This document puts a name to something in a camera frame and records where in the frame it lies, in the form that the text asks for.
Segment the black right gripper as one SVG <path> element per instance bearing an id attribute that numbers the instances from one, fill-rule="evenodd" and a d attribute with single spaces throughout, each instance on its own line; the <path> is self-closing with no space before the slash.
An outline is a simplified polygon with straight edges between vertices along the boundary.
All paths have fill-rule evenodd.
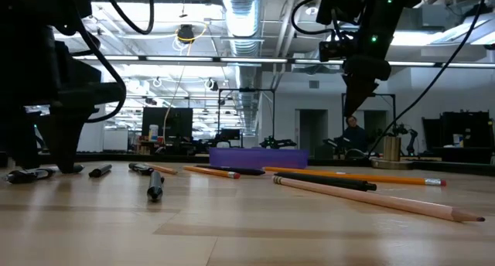
<path id="1" fill-rule="evenodd" d="M 348 118 L 371 96 L 378 80 L 387 80 L 385 60 L 401 13 L 421 0 L 321 0 L 316 21 L 333 25 L 330 40 L 319 44 L 319 60 L 343 59 Z"/>

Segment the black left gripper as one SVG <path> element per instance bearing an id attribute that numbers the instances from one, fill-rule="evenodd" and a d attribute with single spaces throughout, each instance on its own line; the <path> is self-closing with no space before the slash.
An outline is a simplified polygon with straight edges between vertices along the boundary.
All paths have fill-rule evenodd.
<path id="1" fill-rule="evenodd" d="M 79 173 L 75 163 L 80 133 L 87 123 L 105 121 L 123 106 L 122 78 L 83 26 L 78 32 L 89 51 L 114 77 L 103 83 L 101 72 L 78 60 L 65 43 L 54 38 L 51 26 L 1 27 L 1 151 L 24 169 L 39 167 L 34 122 L 27 106 L 49 105 L 70 116 L 53 117 L 51 156 L 62 173 Z"/>

